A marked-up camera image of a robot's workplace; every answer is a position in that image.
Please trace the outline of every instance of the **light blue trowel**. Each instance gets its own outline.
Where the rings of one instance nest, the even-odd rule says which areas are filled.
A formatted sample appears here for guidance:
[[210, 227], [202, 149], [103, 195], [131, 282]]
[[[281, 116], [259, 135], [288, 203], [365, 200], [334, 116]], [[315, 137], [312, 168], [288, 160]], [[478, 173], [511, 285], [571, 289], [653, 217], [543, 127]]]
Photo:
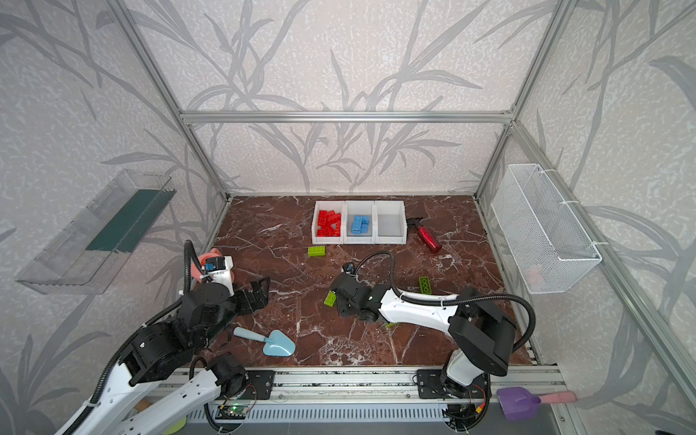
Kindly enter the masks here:
[[239, 326], [232, 333], [237, 337], [266, 343], [263, 346], [263, 353], [268, 356], [290, 356], [295, 352], [295, 344], [278, 329], [272, 330], [268, 337]]

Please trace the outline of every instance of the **wallpaper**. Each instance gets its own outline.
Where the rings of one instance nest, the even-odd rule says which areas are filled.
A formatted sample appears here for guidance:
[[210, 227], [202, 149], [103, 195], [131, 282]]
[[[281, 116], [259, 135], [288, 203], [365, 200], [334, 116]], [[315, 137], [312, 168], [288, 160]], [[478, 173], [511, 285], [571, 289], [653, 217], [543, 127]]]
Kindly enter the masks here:
[[481, 206], [513, 292], [534, 306], [533, 339], [542, 363], [559, 365], [590, 435], [696, 434], [696, 416], [600, 269], [567, 292], [529, 295], [491, 208], [507, 165], [525, 163], [524, 151], [508, 140]]
[[555, 0], [127, 4], [185, 110], [505, 110]]
[[[471, 195], [502, 128], [498, 124], [208, 124], [201, 125], [196, 135], [230, 192]], [[382, 138], [381, 146], [372, 145], [371, 136]]]
[[[224, 205], [100, 2], [0, 5], [0, 432], [53, 434], [110, 355], [182, 285]], [[168, 207], [104, 294], [14, 281], [122, 169], [171, 175]]]
[[[694, 12], [694, 1], [578, 2], [522, 115], [692, 356]], [[484, 204], [494, 192], [492, 184]], [[500, 235], [496, 241], [504, 245]], [[535, 333], [541, 352], [580, 392], [589, 433], [696, 433], [696, 418], [601, 271], [533, 301], [543, 316]]]

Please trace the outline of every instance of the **pink shovel handle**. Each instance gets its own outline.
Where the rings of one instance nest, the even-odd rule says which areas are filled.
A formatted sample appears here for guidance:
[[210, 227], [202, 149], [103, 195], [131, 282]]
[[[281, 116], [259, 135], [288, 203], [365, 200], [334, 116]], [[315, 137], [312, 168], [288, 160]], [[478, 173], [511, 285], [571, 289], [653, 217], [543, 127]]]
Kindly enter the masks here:
[[560, 393], [551, 393], [539, 396], [541, 403], [570, 403], [575, 402], [578, 398], [572, 391], [561, 391]]

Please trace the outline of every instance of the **white wire mesh basket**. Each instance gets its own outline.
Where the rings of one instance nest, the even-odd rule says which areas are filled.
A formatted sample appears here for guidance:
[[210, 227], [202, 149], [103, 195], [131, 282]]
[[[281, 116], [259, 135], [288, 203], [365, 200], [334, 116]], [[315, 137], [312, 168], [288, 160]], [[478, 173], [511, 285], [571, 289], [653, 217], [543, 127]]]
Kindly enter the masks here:
[[565, 292], [602, 261], [537, 164], [509, 165], [491, 206], [529, 293]]

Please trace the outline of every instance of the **yellow-green object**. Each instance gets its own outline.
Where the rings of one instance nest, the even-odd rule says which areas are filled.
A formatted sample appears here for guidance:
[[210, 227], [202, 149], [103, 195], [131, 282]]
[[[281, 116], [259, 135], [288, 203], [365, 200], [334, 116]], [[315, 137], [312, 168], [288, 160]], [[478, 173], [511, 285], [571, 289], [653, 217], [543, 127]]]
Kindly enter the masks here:
[[427, 276], [419, 276], [418, 284], [420, 285], [420, 292], [423, 294], [433, 294], [430, 290], [430, 279]]
[[162, 432], [162, 435], [170, 435], [173, 434], [174, 432], [179, 432], [181, 429], [186, 426], [186, 417], [183, 417], [181, 420], [177, 421], [174, 423], [172, 427], [167, 429], [166, 431]]
[[307, 248], [307, 255], [309, 255], [310, 257], [321, 257], [323, 255], [326, 255], [326, 247], [311, 246], [310, 248]]
[[324, 305], [328, 305], [330, 307], [333, 307], [333, 304], [335, 302], [336, 302], [336, 293], [329, 292], [329, 294], [326, 295], [326, 299], [324, 300]]

